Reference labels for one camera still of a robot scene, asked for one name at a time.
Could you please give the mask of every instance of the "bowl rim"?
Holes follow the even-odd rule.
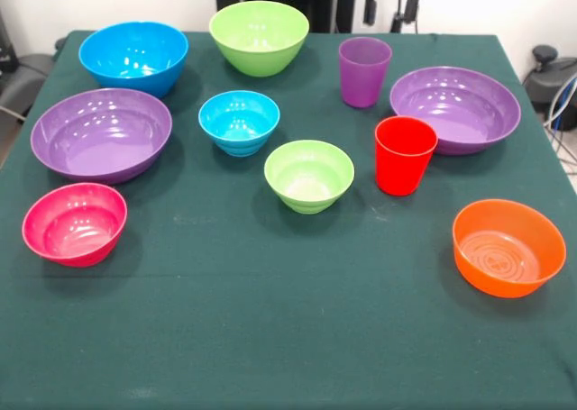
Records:
[[[461,216],[464,213],[466,213],[471,207],[474,207],[476,205],[481,205],[484,203],[501,203],[501,204],[505,204],[505,205],[514,205],[516,207],[521,207],[522,209],[525,209],[526,211],[528,211],[531,214],[536,214],[537,216],[539,216],[540,218],[545,220],[545,222],[549,225],[549,227],[559,236],[559,239],[560,239],[561,244],[563,246],[563,258],[561,261],[559,261],[559,265],[555,268],[555,270],[553,272],[551,272],[549,275],[547,275],[546,277],[543,277],[540,279],[534,279],[531,281],[520,281],[519,282],[519,281],[511,281],[509,279],[504,279],[504,278],[498,277],[496,275],[491,275],[490,273],[486,272],[485,270],[480,269],[477,266],[475,266],[475,264],[472,261],[470,261],[467,258],[467,256],[463,253],[463,250],[461,249],[461,245],[457,242],[457,236],[455,234],[455,228],[457,226],[457,222],[459,221],[459,218],[461,218]],[[466,259],[467,262],[472,267],[477,269],[483,275],[486,275],[488,277],[491,277],[493,279],[498,280],[499,282],[510,284],[510,285],[522,285],[522,286],[542,285],[545,282],[547,282],[548,280],[550,280],[551,278],[553,278],[555,275],[557,275],[561,271],[563,266],[565,265],[565,262],[567,261],[567,246],[565,244],[565,239],[563,237],[563,234],[557,228],[557,226],[553,223],[553,221],[551,221],[544,214],[542,214],[541,212],[539,212],[538,210],[534,209],[533,207],[531,207],[529,205],[525,205],[523,203],[519,203],[518,201],[514,201],[514,200],[507,200],[506,198],[483,198],[481,200],[477,200],[477,201],[473,201],[472,203],[469,203],[468,205],[463,207],[459,211],[459,213],[454,217],[452,233],[453,233],[453,246],[454,246],[454,248],[459,251],[459,253],[463,256],[463,258]]]
[[[63,256],[63,255],[51,255],[47,252],[40,252],[38,250],[36,250],[33,246],[31,246],[30,242],[28,241],[28,238],[26,237],[26,232],[25,232],[25,225],[26,223],[30,220],[30,213],[32,212],[32,210],[37,207],[42,201],[46,200],[47,198],[55,195],[57,192],[59,191],[66,191],[69,190],[71,188],[74,187],[78,187],[78,186],[90,186],[90,187],[98,187],[98,188],[103,188],[109,192],[111,192],[113,194],[113,196],[120,198],[120,201],[123,204],[123,219],[120,222],[120,224],[118,225],[118,228],[116,229],[116,231],[114,232],[114,234],[111,236],[111,238],[106,242],[103,243],[102,245],[94,248],[91,251],[88,252],[83,252],[82,254],[70,257],[70,256]],[[118,192],[118,190],[114,189],[113,187],[110,187],[108,185],[104,185],[101,183],[94,183],[94,182],[79,182],[79,183],[72,183],[70,185],[64,185],[63,187],[57,187],[56,189],[52,189],[51,191],[47,192],[46,194],[44,194],[43,196],[41,196],[39,199],[37,199],[28,209],[28,211],[26,212],[26,215],[24,216],[24,219],[22,221],[22,238],[24,240],[24,243],[26,244],[26,246],[30,249],[30,251],[34,252],[36,255],[38,255],[39,257],[42,257],[46,260],[51,260],[51,261],[61,261],[61,260],[76,260],[76,259],[80,259],[82,257],[86,257],[90,254],[93,254],[94,252],[101,250],[103,247],[105,247],[110,241],[113,241],[114,239],[116,239],[120,233],[123,231],[124,227],[126,226],[126,220],[128,218],[128,204],[126,204],[126,200],[124,199],[124,197],[122,196],[122,194],[120,192]]]
[[[241,95],[253,95],[253,96],[258,96],[261,98],[264,98],[265,100],[270,101],[274,107],[277,110],[277,117],[276,120],[274,121],[274,123],[272,124],[272,126],[269,128],[268,131],[265,131],[259,135],[257,135],[256,137],[252,137],[250,139],[246,139],[246,140],[237,140],[237,139],[230,139],[230,138],[225,138],[225,137],[221,137],[219,135],[216,135],[212,132],[210,132],[204,125],[202,118],[201,118],[201,114],[203,112],[203,110],[205,109],[205,106],[208,105],[210,103],[210,101],[212,101],[213,99],[218,98],[219,96],[226,96],[226,95],[236,95],[236,94],[241,94]],[[273,99],[271,99],[270,97],[264,95],[263,93],[259,93],[259,92],[255,92],[252,90],[229,90],[228,92],[223,92],[223,93],[219,93],[217,95],[211,96],[209,97],[200,107],[200,109],[198,110],[198,124],[200,125],[200,128],[206,133],[206,135],[208,135],[210,138],[213,138],[215,140],[220,140],[220,141],[224,141],[224,142],[236,142],[236,143],[240,143],[240,142],[247,142],[247,141],[255,141],[258,140],[266,135],[270,135],[275,129],[276,127],[279,125],[279,120],[280,120],[280,108],[277,105],[276,102],[274,102]]]
[[[125,27],[127,25],[142,25],[142,24],[154,24],[154,25],[160,25],[162,27],[166,27],[167,29],[171,29],[172,31],[176,32],[177,34],[180,35],[180,37],[183,39],[184,44],[185,44],[185,49],[183,54],[177,59],[177,61],[175,61],[172,65],[168,66],[167,68],[163,69],[163,70],[159,70],[158,72],[153,72],[150,75],[139,75],[139,76],[134,76],[134,77],[121,77],[118,75],[107,75],[107,74],[102,74],[99,71],[91,68],[88,66],[88,64],[86,63],[86,61],[84,60],[84,58],[82,57],[82,51],[85,48],[85,45],[97,34],[99,34],[100,32],[105,32],[107,30],[110,29],[114,29],[114,28],[119,28],[119,27]],[[179,29],[177,29],[176,27],[173,27],[171,25],[168,25],[166,23],[159,23],[156,21],[127,21],[125,23],[116,23],[116,24],[112,24],[112,25],[108,25],[102,29],[98,29],[94,32],[91,32],[80,44],[80,48],[78,48],[78,59],[80,60],[80,63],[82,64],[82,66],[88,70],[89,72],[96,74],[100,77],[104,77],[104,78],[110,78],[110,79],[136,79],[136,78],[152,78],[155,77],[157,75],[163,74],[164,72],[166,72],[167,70],[174,68],[175,66],[177,66],[181,61],[183,61],[187,55],[188,55],[188,50],[190,49],[190,43],[188,42],[188,38],[187,35],[184,34],[182,31],[180,31]]]
[[[323,144],[324,146],[328,146],[329,149],[340,153],[342,155],[344,155],[346,157],[347,163],[349,165],[349,168],[351,170],[351,177],[349,180],[346,181],[346,183],[343,184],[343,187],[341,187],[341,189],[339,189],[336,194],[334,194],[333,196],[329,196],[327,198],[323,198],[321,200],[314,200],[314,201],[309,201],[309,200],[303,200],[300,198],[296,198],[294,196],[287,196],[286,194],[280,192],[273,183],[271,183],[270,178],[269,178],[269,168],[270,168],[270,162],[271,162],[271,158],[273,157],[273,155],[278,152],[278,150],[284,148],[284,147],[288,147],[290,144],[294,144],[294,143],[307,143],[307,144],[311,144],[311,143],[316,143],[316,144]],[[278,196],[284,196],[286,198],[289,198],[291,200],[294,201],[298,201],[300,203],[306,203],[308,205],[321,205],[330,201],[334,201],[336,200],[338,197],[340,197],[342,194],[344,194],[347,189],[349,187],[351,187],[351,185],[353,184],[354,181],[354,163],[353,160],[351,159],[351,157],[340,147],[335,146],[334,144],[328,142],[328,141],[321,141],[321,140],[309,140],[309,139],[304,139],[304,140],[294,140],[294,141],[288,141],[285,142],[284,144],[281,144],[279,147],[277,147],[275,150],[273,150],[269,156],[267,157],[267,159],[264,161],[264,178],[266,179],[267,183],[269,184],[270,188],[278,195]]]
[[[409,77],[411,75],[414,75],[418,72],[423,72],[423,71],[427,71],[427,70],[432,70],[432,69],[446,69],[446,70],[458,70],[461,72],[468,72],[468,73],[472,73],[475,74],[479,77],[483,77],[484,79],[488,80],[489,82],[497,85],[498,87],[502,88],[503,90],[505,90],[505,92],[511,97],[512,102],[515,103],[515,109],[516,109],[516,120],[515,122],[513,122],[511,124],[511,127],[505,131],[504,133],[502,133],[501,135],[495,137],[495,138],[491,138],[488,140],[483,140],[483,141],[455,141],[452,140],[450,138],[446,138],[446,137],[442,137],[441,135],[438,135],[439,137],[439,142],[443,142],[444,144],[461,144],[461,145],[470,145],[470,146],[474,146],[474,145],[483,145],[483,144],[487,144],[487,145],[491,145],[495,142],[501,141],[504,138],[507,138],[511,133],[513,133],[513,131],[515,131],[517,129],[517,127],[519,126],[519,123],[521,122],[521,117],[522,117],[522,112],[521,112],[521,105],[519,104],[519,101],[517,99],[517,97],[513,94],[513,92],[511,92],[507,87],[505,87],[501,82],[499,82],[498,80],[496,80],[493,77],[490,77],[487,74],[483,74],[482,72],[479,72],[478,70],[474,70],[474,69],[469,69],[469,68],[461,68],[459,66],[449,66],[449,65],[440,65],[440,66],[427,66],[424,68],[419,68],[419,69],[415,69],[415,70],[411,70],[410,72],[406,73],[405,75],[403,75],[402,77],[400,77],[399,79],[397,79],[397,81],[395,81],[395,83],[392,85],[392,87],[390,88],[390,92],[389,92],[389,102],[390,102],[390,107],[391,109],[395,112],[395,114],[397,115],[409,115],[409,114],[402,114],[398,111],[398,108],[395,107],[395,103],[393,101],[393,92],[395,91],[395,89],[398,87],[398,84],[405,79],[406,77]]]
[[[40,120],[47,115],[50,111],[53,111],[56,107],[63,105],[64,103],[77,98],[79,96],[83,96],[83,95],[88,95],[88,94],[98,94],[101,92],[116,92],[116,91],[120,91],[120,92],[129,92],[135,95],[145,95],[146,98],[150,98],[152,101],[154,101],[156,104],[160,104],[160,108],[162,108],[162,110],[166,113],[167,120],[169,121],[168,125],[169,125],[169,130],[165,136],[165,138],[162,140],[162,142],[160,143],[159,147],[156,148],[148,158],[141,160],[140,162],[138,162],[137,164],[132,164],[131,166],[125,167],[123,169],[118,169],[115,170],[113,172],[108,172],[108,173],[97,173],[97,174],[76,174],[76,173],[72,173],[69,172],[65,169],[59,169],[57,168],[55,165],[53,165],[51,162],[48,162],[45,159],[42,159],[39,154],[38,151],[36,150],[36,148],[34,147],[34,142],[33,142],[33,138],[34,138],[34,133],[36,132],[37,129],[40,129]],[[44,113],[42,113],[38,119],[36,120],[36,122],[34,123],[34,126],[32,127],[32,130],[30,131],[30,145],[32,148],[32,153],[34,153],[34,156],[36,157],[37,160],[39,160],[45,167],[51,169],[52,171],[56,171],[57,173],[60,173],[61,175],[68,177],[68,178],[103,178],[103,177],[113,177],[117,174],[120,174],[128,169],[133,169],[134,167],[142,164],[144,161],[146,161],[147,159],[150,159],[151,157],[155,156],[157,153],[159,153],[162,149],[164,149],[164,147],[166,146],[166,143],[169,141],[170,135],[172,134],[172,114],[170,113],[169,108],[157,97],[153,96],[153,95],[149,95],[148,93],[144,93],[141,92],[140,90],[134,90],[132,88],[116,88],[116,87],[108,87],[108,88],[97,88],[94,90],[87,90],[86,92],[81,92],[81,93],[77,93],[75,95],[69,96],[65,99],[62,99],[61,101],[58,101],[56,104],[52,105],[50,108],[48,108],[46,111],[44,111]]]
[[[215,21],[215,18],[222,12],[227,11],[227,10],[233,10],[236,7],[238,7],[239,5],[282,5],[284,7],[287,7],[289,10],[295,11],[297,12],[301,18],[303,18],[307,24],[307,30],[305,31],[304,35],[293,41],[292,43],[290,43],[289,45],[285,45],[282,47],[279,47],[275,50],[268,50],[268,51],[250,51],[250,50],[246,50],[246,49],[241,49],[239,47],[233,46],[233,45],[229,45],[227,43],[224,43],[222,40],[216,38],[215,33],[213,31],[213,24]],[[228,5],[222,9],[220,9],[219,11],[216,11],[213,16],[210,18],[210,22],[208,23],[208,31],[210,32],[210,35],[212,36],[212,38],[219,44],[222,45],[226,48],[229,48],[231,50],[235,50],[235,51],[239,51],[239,52],[243,52],[246,54],[272,54],[275,52],[281,52],[284,50],[287,50],[289,48],[294,47],[295,45],[299,44],[300,42],[302,42],[308,35],[309,31],[310,31],[310,23],[308,21],[308,18],[306,15],[304,15],[302,12],[300,12],[296,7],[293,7],[291,5],[287,5],[285,3],[281,3],[281,2],[273,2],[271,0],[249,0],[249,1],[245,1],[245,2],[237,2],[237,3],[233,3],[232,5]]]

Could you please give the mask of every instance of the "cup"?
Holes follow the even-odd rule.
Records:
[[[375,128],[375,180],[392,196],[418,188],[438,139],[435,130],[414,117],[397,115]]]
[[[393,50],[375,38],[351,38],[339,46],[341,94],[355,108],[375,105]]]

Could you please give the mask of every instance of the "purple cup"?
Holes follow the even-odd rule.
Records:
[[[32,151],[66,178],[112,185],[146,170],[172,130],[169,109],[137,90],[101,88],[71,96],[41,115]]]
[[[341,94],[355,108],[375,105],[393,50],[375,38],[351,38],[339,46]]]

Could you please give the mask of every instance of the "blue bowl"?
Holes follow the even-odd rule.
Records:
[[[280,110],[269,97],[234,90],[208,99],[198,112],[200,127],[231,156],[256,153],[279,124]]]
[[[78,56],[101,87],[165,96],[180,76],[188,39],[161,23],[120,23],[88,36]]]

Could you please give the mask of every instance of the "green bowl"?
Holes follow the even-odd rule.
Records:
[[[256,0],[229,5],[208,26],[223,56],[243,74],[278,74],[298,54],[308,19],[292,6]]]
[[[292,210],[318,214],[352,184],[354,165],[344,151],[328,142],[292,141],[269,155],[264,177]]]

